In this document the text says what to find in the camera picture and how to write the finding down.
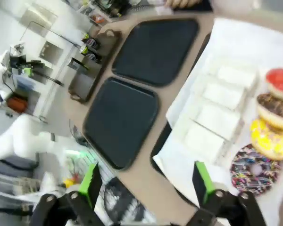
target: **red frosted donut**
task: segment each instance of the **red frosted donut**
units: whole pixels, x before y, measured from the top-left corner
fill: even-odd
[[[283,68],[270,70],[266,74],[266,81],[272,95],[283,100]]]

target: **orange object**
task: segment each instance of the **orange object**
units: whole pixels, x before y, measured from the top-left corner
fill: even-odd
[[[18,97],[12,97],[8,99],[7,104],[9,108],[18,113],[23,113],[27,108],[27,101],[22,100]]]
[[[81,180],[80,180],[78,174],[74,174],[72,176],[72,178],[67,178],[67,179],[64,180],[64,184],[65,184],[66,188],[69,188],[70,186],[76,185],[76,184],[79,184],[79,183],[81,183]]]
[[[105,18],[103,18],[102,16],[100,16],[100,15],[93,15],[92,16],[92,19],[95,21],[95,22],[97,22],[97,23],[103,23],[103,22],[106,22],[106,19]]]

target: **cable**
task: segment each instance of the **cable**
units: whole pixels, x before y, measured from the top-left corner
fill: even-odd
[[[74,126],[71,126],[71,120],[68,121],[68,125],[69,125],[70,133],[71,133],[71,135],[73,136],[73,138],[75,139],[75,141],[76,141],[79,145],[82,145],[82,146],[91,148],[90,144],[88,143],[88,141],[87,141],[84,137],[78,137],[78,136],[77,136],[77,133],[78,133],[79,131],[77,130],[77,127],[76,127],[75,125],[74,125]]]
[[[10,87],[8,84],[6,84],[5,79],[4,79],[4,74],[5,74],[7,71],[8,71],[8,69],[6,69],[6,71],[5,71],[4,73],[2,73],[2,81],[3,81],[3,84],[6,85],[6,86],[10,89],[10,91],[13,93],[14,91],[11,89],[11,87]]]
[[[9,61],[10,61],[10,57],[11,57],[11,46],[9,46]],[[11,72],[11,79],[13,81],[13,85],[14,85],[14,89],[16,90],[16,85],[15,85],[15,81],[14,81],[14,75],[13,75],[13,72]]]
[[[70,174],[74,177],[76,175],[76,171],[75,171],[75,160],[71,157],[69,157],[69,160],[71,161],[72,165],[73,165],[73,170],[71,170]]]
[[[112,197],[116,200],[113,207],[108,206],[109,198],[108,193],[112,193]],[[145,208],[144,206],[133,196],[133,194],[120,182],[118,178],[112,178],[105,186],[104,190],[104,210],[106,211],[109,218],[114,224],[119,223],[123,220],[132,202],[136,200],[137,206],[134,208],[133,213],[135,213],[134,221],[142,221],[144,218]]]

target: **donut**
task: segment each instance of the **donut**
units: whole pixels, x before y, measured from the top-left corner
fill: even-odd
[[[257,97],[257,109],[260,117],[271,126],[283,129],[283,100],[271,94],[260,94]]]
[[[266,74],[266,82],[273,96],[283,100],[283,69],[272,69]]]
[[[272,160],[283,160],[283,130],[277,130],[262,119],[250,126],[251,143],[262,155]]]
[[[254,175],[252,166],[259,167],[261,172]],[[252,192],[254,195],[260,195],[273,186],[280,170],[278,161],[270,160],[261,155],[250,144],[243,147],[233,159],[231,166],[232,184],[240,192]]]

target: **sprinkle donut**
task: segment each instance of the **sprinkle donut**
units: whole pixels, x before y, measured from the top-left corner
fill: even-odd
[[[251,166],[261,168],[257,175],[251,173]],[[281,167],[278,161],[273,161],[258,153],[250,144],[243,147],[234,157],[231,166],[232,184],[240,192],[252,192],[260,195],[268,191],[276,182]]]

